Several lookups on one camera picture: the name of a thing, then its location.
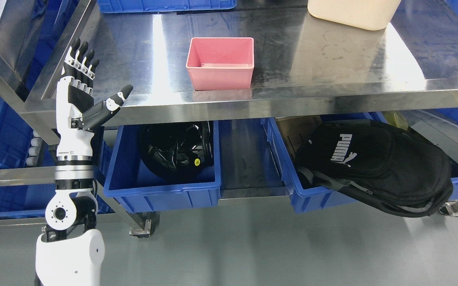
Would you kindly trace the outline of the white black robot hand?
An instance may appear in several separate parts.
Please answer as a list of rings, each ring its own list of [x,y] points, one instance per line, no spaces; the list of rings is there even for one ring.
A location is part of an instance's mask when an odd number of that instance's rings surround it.
[[[92,98],[96,67],[100,60],[94,58],[95,51],[88,49],[87,41],[76,38],[68,48],[62,62],[62,78],[56,88],[56,128],[60,143],[56,157],[76,157],[82,160],[93,157],[90,132],[114,117],[133,90],[126,85],[120,92],[94,105]]]

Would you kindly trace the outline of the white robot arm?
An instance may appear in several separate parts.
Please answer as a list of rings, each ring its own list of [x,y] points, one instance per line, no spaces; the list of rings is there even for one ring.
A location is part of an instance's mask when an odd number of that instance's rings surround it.
[[[94,103],[95,51],[75,39],[62,60],[56,86],[56,193],[45,209],[46,226],[36,240],[36,286],[98,286],[105,256],[97,229],[97,188],[91,141],[133,90]]]

